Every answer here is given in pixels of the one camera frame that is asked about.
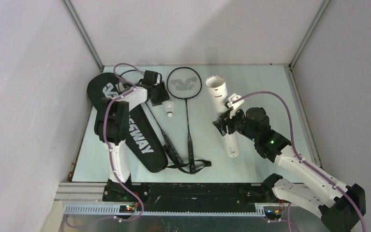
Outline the shuttlecock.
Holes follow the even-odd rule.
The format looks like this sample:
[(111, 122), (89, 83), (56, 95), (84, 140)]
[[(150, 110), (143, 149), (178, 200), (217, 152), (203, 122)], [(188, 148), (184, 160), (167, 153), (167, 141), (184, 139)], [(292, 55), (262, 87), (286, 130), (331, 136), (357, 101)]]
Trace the shuttlecock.
[(164, 107), (165, 107), (167, 116), (172, 117), (173, 111), (174, 111), (174, 102), (172, 100), (165, 101)]
[(211, 76), (205, 80), (206, 87), (208, 88), (219, 88), (225, 84), (225, 78), (222, 76)]

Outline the white shuttlecock tube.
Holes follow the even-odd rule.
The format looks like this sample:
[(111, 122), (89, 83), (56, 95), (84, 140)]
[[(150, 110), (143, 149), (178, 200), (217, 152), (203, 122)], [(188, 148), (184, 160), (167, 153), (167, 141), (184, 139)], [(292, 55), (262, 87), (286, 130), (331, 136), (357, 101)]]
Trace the white shuttlecock tube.
[[(221, 115), (227, 110), (225, 106), (226, 100), (228, 98), (228, 91), (226, 83), (219, 88), (208, 88), (208, 93), (211, 96), (214, 108), (217, 115)], [(227, 134), (223, 137), (226, 154), (230, 158), (236, 158), (240, 154), (239, 143), (237, 136), (235, 134)]]

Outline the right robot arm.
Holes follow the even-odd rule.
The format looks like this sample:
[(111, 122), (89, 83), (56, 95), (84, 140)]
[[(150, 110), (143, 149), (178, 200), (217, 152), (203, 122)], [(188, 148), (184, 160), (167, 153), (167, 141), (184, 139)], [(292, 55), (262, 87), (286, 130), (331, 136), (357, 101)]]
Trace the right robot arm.
[(254, 143), (264, 159), (296, 174), (302, 184), (271, 174), (262, 185), (261, 194), (267, 202), (277, 199), (293, 203), (322, 221), (331, 232), (349, 232), (362, 222), (366, 214), (364, 189), (358, 184), (343, 183), (306, 160), (294, 150), (294, 144), (271, 128), (269, 117), (261, 107), (246, 112), (239, 109), (221, 114), (213, 125), (222, 136), (238, 132)]

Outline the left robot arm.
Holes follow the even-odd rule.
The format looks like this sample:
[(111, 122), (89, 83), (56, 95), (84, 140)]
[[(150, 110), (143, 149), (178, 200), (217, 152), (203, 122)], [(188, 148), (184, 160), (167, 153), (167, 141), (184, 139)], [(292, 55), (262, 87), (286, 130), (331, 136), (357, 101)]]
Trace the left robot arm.
[(161, 105), (169, 99), (162, 75), (146, 70), (134, 86), (113, 73), (102, 73), (88, 84), (87, 94), (97, 111), (94, 132), (103, 142), (110, 159), (109, 185), (118, 184), (114, 195), (121, 201), (132, 198), (127, 185), (131, 172), (125, 154), (130, 149), (151, 173), (168, 166), (168, 158), (142, 104)]

